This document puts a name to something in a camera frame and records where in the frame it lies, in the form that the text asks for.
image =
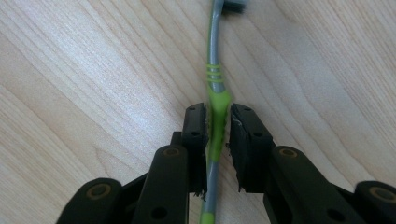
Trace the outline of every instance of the light wood tabletop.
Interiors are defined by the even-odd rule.
[[[54,223],[84,183],[126,184],[207,102],[211,1],[0,1],[0,223]],[[233,101],[334,184],[396,186],[396,1],[250,0],[220,23]],[[190,223],[201,201],[191,196]],[[269,223],[227,150],[218,223]]]

